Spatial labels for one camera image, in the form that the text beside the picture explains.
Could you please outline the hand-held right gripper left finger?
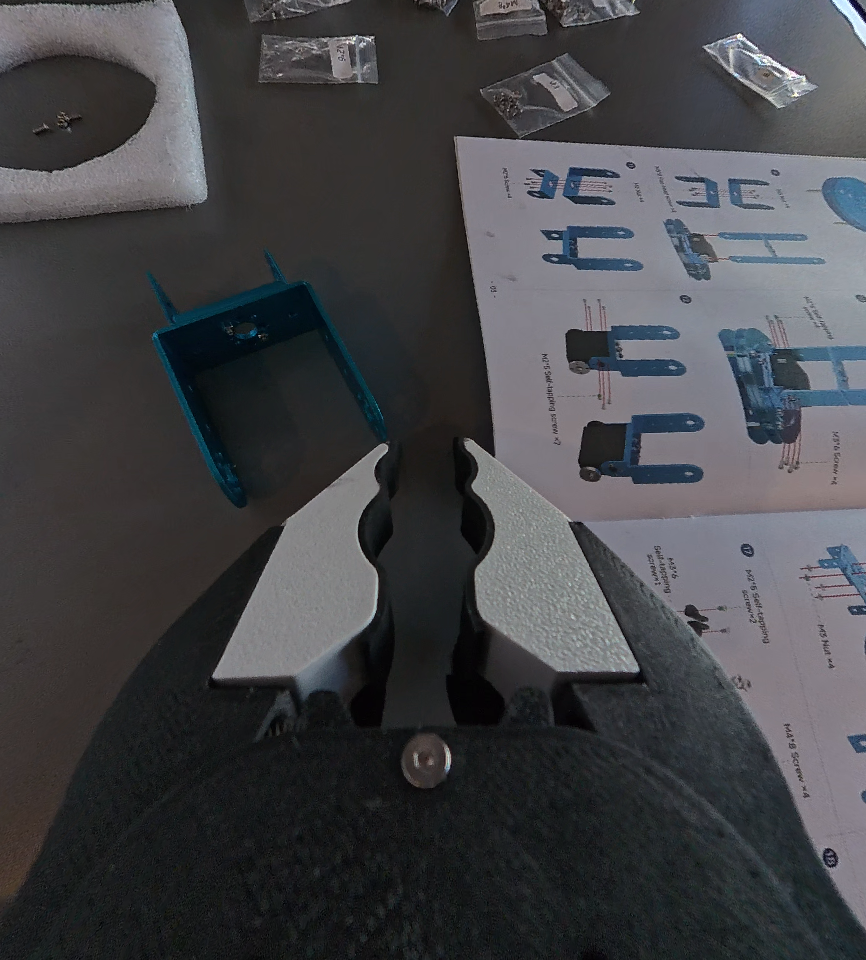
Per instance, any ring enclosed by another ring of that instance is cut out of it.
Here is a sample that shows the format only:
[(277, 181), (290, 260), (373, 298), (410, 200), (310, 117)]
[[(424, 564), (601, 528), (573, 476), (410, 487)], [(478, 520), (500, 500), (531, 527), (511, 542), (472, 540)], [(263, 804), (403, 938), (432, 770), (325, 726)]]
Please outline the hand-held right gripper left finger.
[(284, 689), (299, 705), (329, 691), (355, 723), (381, 723), (394, 627), (378, 557), (400, 457), (397, 443), (380, 443), (278, 529), (214, 686)]

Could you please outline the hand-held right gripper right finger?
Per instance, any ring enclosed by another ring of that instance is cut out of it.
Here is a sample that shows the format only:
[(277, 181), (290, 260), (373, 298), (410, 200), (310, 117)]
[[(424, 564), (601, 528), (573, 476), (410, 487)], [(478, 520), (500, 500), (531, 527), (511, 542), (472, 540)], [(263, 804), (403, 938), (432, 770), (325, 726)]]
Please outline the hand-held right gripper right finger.
[(447, 693), (458, 724), (498, 724), (515, 694), (637, 683), (629, 642), (570, 520), (474, 440), (453, 443), (473, 551)]

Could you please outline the dark grey desk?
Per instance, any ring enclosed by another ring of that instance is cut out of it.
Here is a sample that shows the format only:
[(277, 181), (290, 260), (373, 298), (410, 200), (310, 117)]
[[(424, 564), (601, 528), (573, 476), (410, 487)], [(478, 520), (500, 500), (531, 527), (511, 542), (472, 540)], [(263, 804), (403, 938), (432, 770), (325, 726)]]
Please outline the dark grey desk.
[[(611, 95), (560, 141), (866, 157), (866, 51), (829, 2), (644, 2), (588, 30), (478, 42), (468, 3), (353, 2), (280, 25), (372, 34), (380, 82), (259, 84), (242, 2), (177, 2), (208, 201), (0, 225), (0, 915), (94, 727), (162, 633), (259, 534), (372, 446), (319, 340), (203, 379), (247, 486), (232, 507), (151, 333), (180, 309), (310, 282), (404, 448), (383, 552), (390, 726), (445, 725), (462, 596), (457, 435), (491, 446), (455, 136), (507, 137), (482, 87), (562, 52)], [(743, 34), (817, 89), (777, 109), (703, 46)]]

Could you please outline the assembly instruction booklet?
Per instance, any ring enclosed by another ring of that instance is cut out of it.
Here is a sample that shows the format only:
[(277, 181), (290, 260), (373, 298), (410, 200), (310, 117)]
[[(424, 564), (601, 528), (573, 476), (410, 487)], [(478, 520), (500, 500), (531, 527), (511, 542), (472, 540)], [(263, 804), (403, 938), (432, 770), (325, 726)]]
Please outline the assembly instruction booklet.
[(866, 160), (456, 156), (497, 459), (715, 654), (866, 926)]

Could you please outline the white foam packing piece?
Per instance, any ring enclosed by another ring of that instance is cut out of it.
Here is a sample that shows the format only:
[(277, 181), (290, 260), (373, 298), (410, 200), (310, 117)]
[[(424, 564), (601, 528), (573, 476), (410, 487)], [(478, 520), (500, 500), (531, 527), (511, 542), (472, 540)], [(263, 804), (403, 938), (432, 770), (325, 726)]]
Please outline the white foam packing piece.
[(58, 171), (0, 166), (0, 224), (192, 207), (208, 196), (186, 32), (170, 1), (0, 6), (0, 75), (79, 56), (155, 87), (149, 118), (117, 149)]

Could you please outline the zip bag of small nuts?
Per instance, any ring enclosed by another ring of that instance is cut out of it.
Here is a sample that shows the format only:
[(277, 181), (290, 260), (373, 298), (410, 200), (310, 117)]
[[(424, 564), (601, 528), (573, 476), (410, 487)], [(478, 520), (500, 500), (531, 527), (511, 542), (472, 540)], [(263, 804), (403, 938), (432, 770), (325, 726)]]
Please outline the zip bag of small nuts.
[(481, 96), (518, 138), (586, 114), (610, 91), (570, 54), (486, 86)]

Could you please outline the clear bag with small part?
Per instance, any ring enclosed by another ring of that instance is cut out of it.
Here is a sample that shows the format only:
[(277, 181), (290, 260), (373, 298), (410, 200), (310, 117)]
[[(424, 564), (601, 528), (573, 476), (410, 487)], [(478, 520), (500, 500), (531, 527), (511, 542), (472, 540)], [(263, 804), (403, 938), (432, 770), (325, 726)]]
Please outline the clear bag with small part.
[(706, 44), (703, 51), (729, 76), (778, 110), (817, 89), (806, 76), (764, 53), (742, 33)]

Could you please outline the zip bag of thick screws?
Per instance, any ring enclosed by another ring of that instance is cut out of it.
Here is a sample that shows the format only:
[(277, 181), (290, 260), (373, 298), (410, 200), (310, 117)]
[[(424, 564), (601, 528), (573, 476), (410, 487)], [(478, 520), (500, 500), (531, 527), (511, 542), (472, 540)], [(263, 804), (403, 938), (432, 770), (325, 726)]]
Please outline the zip bag of thick screws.
[(473, 1), (477, 40), (545, 36), (546, 14), (539, 1)]

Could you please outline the zip bag of large nuts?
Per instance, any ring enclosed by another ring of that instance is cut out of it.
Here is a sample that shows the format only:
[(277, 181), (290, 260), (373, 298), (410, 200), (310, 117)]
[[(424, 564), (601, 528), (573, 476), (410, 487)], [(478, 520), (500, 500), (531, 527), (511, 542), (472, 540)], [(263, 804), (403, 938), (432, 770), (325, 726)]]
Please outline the zip bag of large nuts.
[(564, 29), (631, 18), (639, 13), (635, 1), (541, 1), (541, 5)]

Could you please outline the blue metal bracket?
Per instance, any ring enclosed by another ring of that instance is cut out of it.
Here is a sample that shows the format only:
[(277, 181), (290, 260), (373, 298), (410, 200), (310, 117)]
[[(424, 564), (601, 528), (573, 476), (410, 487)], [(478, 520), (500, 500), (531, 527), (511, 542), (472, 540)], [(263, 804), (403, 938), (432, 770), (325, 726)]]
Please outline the blue metal bracket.
[(197, 377), (205, 372), (317, 333), (373, 435), (380, 442), (389, 438), (372, 391), (312, 286), (305, 281), (287, 282), (267, 250), (264, 256), (271, 283), (188, 311), (178, 311), (152, 273), (147, 273), (167, 322), (153, 333), (153, 346), (210, 474), (239, 509), (247, 506), (246, 492), (197, 387)]

